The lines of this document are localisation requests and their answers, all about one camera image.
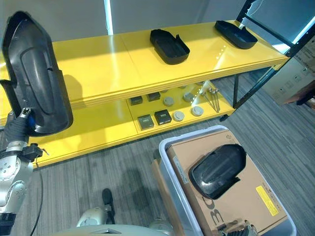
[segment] shelf leg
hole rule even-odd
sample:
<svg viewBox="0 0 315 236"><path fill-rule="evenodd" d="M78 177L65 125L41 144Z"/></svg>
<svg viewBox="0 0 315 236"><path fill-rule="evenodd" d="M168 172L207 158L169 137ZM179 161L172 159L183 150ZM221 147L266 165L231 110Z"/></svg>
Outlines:
<svg viewBox="0 0 315 236"><path fill-rule="evenodd" d="M236 110L242 106L251 96L253 96L265 83L267 83L278 71L270 68L257 83L238 101L234 104L233 108Z"/></svg>
<svg viewBox="0 0 315 236"><path fill-rule="evenodd" d="M225 121L226 119L228 118L228 115L224 115L223 117L220 117L220 121L222 122L222 121Z"/></svg>
<svg viewBox="0 0 315 236"><path fill-rule="evenodd" d="M239 74L234 75L233 108L234 108L235 104L237 103L238 77L239 77Z"/></svg>

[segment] black cable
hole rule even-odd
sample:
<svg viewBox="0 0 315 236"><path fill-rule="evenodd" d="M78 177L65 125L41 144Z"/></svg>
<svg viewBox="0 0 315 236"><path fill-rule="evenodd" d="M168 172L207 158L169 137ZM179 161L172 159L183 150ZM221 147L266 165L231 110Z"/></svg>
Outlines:
<svg viewBox="0 0 315 236"><path fill-rule="evenodd" d="M39 210L38 210L38 214L37 214L37 219L36 219L35 225L34 225L34 227L33 227L33 230L31 231L30 236L32 236L32 235L34 234L34 231L35 231L35 229L36 229L36 227L37 227L37 224L38 224L38 221L39 221L39 217L40 217L40 213L41 213L41 208L42 208L42 206L43 206L43 197L44 197L43 176L42 176L41 170L40 170L40 168L39 168L39 166L38 166L37 158L36 158L35 163L36 163L36 167L37 167L37 169L38 169L38 171L39 171L40 186L41 186L41 199L40 199L40 205L39 205Z"/></svg>

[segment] shelf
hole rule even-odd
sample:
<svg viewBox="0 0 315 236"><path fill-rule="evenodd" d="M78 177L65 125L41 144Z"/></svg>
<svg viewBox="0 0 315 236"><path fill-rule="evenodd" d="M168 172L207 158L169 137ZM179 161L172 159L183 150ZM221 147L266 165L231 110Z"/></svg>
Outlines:
<svg viewBox="0 0 315 236"><path fill-rule="evenodd" d="M128 99L75 110L74 123L67 130L47 137L30 138L30 143L38 143L39 147L49 153L49 155L44 153L38 159L38 164L39 166L49 165L190 123L233 113L234 109L221 94L219 94L219 113L216 113L201 95L197 96L193 104L182 99L185 92L195 93L198 92L198 88L200 86L196 85L189 85L184 89L173 88L166 93L161 93L160 100L152 102L143 96L143 103L134 106L130 105ZM163 105L162 99L166 96L173 97L175 103L172 107ZM195 117L191 114L190 109L195 105L203 108L202 116ZM154 112L164 109L168 109L170 115L174 111L182 111L185 118L181 122L172 120L168 124L158 125ZM147 114L152 116L155 126L142 131L137 118Z"/></svg>
<svg viewBox="0 0 315 236"><path fill-rule="evenodd" d="M150 30L54 42L54 52L74 110L195 82L282 64L288 58L262 38L238 49L215 23L169 27L190 48L188 59L167 65L150 43ZM9 79L0 57L0 78ZM0 124L11 110L0 88Z"/></svg>

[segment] wall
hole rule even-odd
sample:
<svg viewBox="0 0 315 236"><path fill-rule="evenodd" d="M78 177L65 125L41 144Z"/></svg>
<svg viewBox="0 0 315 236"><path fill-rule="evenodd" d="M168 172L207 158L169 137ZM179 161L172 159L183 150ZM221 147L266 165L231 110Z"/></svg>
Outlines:
<svg viewBox="0 0 315 236"><path fill-rule="evenodd" d="M53 41L107 34L104 0L0 0L0 37L6 20L18 10L27 11Z"/></svg>
<svg viewBox="0 0 315 236"><path fill-rule="evenodd" d="M275 32L281 34L289 41L293 41L298 33L315 16L315 0L257 0L253 3L249 14ZM249 20L244 24L249 26L261 37L271 44L281 43L272 35L258 28Z"/></svg>
<svg viewBox="0 0 315 236"><path fill-rule="evenodd" d="M246 0L112 0L114 33L232 20Z"/></svg>

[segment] plastic bin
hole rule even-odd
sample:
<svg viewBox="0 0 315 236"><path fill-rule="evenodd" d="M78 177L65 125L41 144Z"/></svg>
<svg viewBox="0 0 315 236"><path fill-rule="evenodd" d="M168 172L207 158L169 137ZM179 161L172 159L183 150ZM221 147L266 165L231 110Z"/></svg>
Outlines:
<svg viewBox="0 0 315 236"><path fill-rule="evenodd" d="M228 130L228 128L222 125L216 125L206 129L197 130L180 136L164 139L159 144L158 149L162 159L159 168L169 189L170 196L175 205L186 236L203 236L203 233L168 159L166 149L170 147L170 145L173 143L223 130ZM278 226L264 233L264 236L296 236L296 227L292 221L292 218L287 213L283 205L282 207L287 214L287 220L283 221Z"/></svg>

